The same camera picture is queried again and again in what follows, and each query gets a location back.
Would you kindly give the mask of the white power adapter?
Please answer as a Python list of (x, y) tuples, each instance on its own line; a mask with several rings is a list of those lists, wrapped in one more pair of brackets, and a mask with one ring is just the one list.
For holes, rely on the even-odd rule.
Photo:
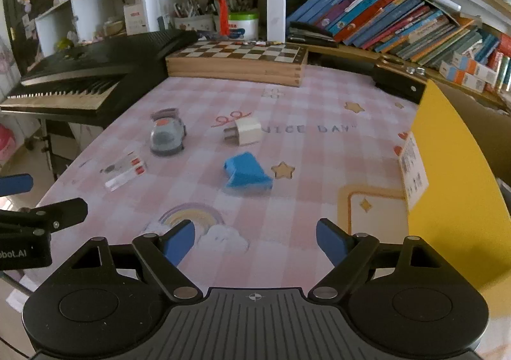
[(257, 118), (239, 118), (231, 126), (224, 128), (224, 140), (238, 146), (258, 143), (262, 138), (262, 125)]

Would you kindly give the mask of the dark brown wooden case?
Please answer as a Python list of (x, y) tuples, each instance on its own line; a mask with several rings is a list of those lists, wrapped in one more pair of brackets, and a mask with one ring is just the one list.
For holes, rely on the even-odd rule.
[(422, 100), (426, 89), (427, 77), (422, 68), (388, 56), (370, 59), (367, 56), (309, 51), (308, 63), (368, 75), (376, 88), (417, 105)]

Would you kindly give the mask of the grey toy car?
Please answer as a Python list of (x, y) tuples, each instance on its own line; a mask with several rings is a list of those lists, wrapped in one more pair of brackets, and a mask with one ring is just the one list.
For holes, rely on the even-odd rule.
[(185, 149), (186, 127), (176, 107), (154, 112), (150, 151), (159, 157), (172, 156)]

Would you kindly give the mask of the yellow cardboard box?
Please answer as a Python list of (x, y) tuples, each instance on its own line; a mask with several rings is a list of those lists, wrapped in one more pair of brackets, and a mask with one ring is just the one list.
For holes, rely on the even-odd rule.
[(510, 297), (510, 215), (476, 140), (427, 81), (398, 163), (410, 234), (425, 239), (476, 289)]

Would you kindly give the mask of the wooden chess board box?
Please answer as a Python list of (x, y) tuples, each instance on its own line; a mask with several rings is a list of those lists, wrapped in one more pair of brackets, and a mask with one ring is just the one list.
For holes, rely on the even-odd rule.
[(167, 56), (171, 77), (246, 80), (299, 87), (308, 50), (291, 43), (199, 41)]

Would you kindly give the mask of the blue plastic block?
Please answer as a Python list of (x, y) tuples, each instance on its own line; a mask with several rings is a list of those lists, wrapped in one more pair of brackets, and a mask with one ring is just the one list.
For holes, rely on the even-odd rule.
[(272, 189), (273, 180), (263, 170), (255, 156), (244, 152), (224, 162), (228, 177), (226, 187), (230, 189)]

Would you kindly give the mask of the pink checkered tablecloth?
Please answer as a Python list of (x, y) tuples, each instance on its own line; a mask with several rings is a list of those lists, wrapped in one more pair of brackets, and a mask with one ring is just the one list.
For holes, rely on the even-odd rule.
[(165, 80), (68, 172), (88, 216), (23, 308), (37, 358), (477, 358), (510, 219), (438, 85), (262, 89)]

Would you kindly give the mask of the row of leaning books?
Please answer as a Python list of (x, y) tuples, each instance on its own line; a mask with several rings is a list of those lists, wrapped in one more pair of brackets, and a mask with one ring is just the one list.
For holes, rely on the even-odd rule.
[(449, 14), (432, 0), (291, 0), (287, 39), (396, 56), (439, 70), (488, 68), (486, 89), (510, 82), (510, 37), (473, 18)]

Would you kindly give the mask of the black electronic keyboard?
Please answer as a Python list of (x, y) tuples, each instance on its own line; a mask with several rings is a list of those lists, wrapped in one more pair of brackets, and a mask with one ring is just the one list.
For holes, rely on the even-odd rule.
[(173, 29), (63, 50), (23, 76), (1, 112), (105, 128), (168, 77), (167, 56), (197, 40)]

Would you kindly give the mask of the white green lidded tub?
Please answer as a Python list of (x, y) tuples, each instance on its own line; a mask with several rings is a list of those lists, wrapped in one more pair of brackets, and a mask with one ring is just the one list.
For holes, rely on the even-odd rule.
[(259, 12), (240, 11), (229, 14), (229, 38), (254, 41), (259, 37)]

